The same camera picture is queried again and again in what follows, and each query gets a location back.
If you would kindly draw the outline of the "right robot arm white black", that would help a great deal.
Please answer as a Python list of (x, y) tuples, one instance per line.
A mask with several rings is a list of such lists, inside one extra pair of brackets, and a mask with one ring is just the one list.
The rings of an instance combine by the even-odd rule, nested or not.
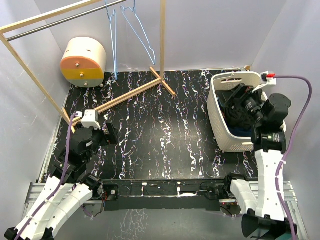
[(231, 90), (217, 91), (225, 113), (241, 113), (251, 124), (251, 142), (258, 167), (258, 195), (249, 181), (239, 174), (225, 178), (223, 194), (237, 200), (242, 215), (241, 230), (252, 240), (294, 240), (297, 225), (284, 200), (283, 165), (287, 141), (282, 129), (291, 101), (273, 93), (262, 99), (262, 90), (239, 84)]

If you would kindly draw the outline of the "light blue hanger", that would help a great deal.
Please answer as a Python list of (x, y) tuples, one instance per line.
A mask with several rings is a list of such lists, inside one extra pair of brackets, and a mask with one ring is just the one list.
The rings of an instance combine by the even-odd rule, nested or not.
[(113, 56), (113, 72), (115, 80), (118, 79), (118, 54), (117, 54), (117, 12), (114, 9), (112, 12), (109, 11), (108, 1), (104, 0), (106, 6), (106, 14), (109, 21), (110, 37), (111, 37), (111, 47), (112, 47), (112, 56)]
[(138, 41), (141, 43), (152, 65), (157, 63), (155, 49), (152, 47), (144, 24), (137, 14), (137, 1), (132, 2), (132, 6), (121, 6), (120, 12), (126, 23), (129, 25)]

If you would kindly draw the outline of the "navy blue t shirt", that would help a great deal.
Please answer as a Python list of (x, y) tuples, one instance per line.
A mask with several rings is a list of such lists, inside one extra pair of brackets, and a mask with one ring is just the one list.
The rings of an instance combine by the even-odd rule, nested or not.
[(250, 138), (252, 135), (252, 128), (243, 128), (243, 127), (229, 127), (229, 132), (236, 136), (241, 138)]

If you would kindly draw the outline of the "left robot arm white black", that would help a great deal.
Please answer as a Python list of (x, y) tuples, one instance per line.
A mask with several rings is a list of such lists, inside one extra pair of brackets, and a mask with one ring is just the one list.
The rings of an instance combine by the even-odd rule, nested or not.
[(7, 240), (53, 240), (71, 216), (90, 200), (103, 195), (102, 182), (88, 173), (87, 164), (100, 147), (117, 145), (119, 131), (111, 122), (78, 123), (67, 133), (66, 146), (30, 211), (4, 234)]

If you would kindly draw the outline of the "black graphic t shirt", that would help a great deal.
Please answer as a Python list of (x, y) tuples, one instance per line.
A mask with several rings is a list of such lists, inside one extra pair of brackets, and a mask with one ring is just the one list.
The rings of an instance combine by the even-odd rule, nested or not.
[(218, 106), (222, 112), (222, 116), (228, 128), (240, 127), (248, 129), (254, 124), (254, 120), (239, 106), (224, 106), (224, 93), (228, 90), (217, 90), (215, 92)]

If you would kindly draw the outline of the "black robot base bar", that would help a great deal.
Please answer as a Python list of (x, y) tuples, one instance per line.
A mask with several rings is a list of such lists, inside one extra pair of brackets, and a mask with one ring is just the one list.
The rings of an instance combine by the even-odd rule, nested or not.
[(203, 209), (219, 211), (239, 205), (231, 193), (231, 178), (104, 180), (101, 187), (105, 211)]

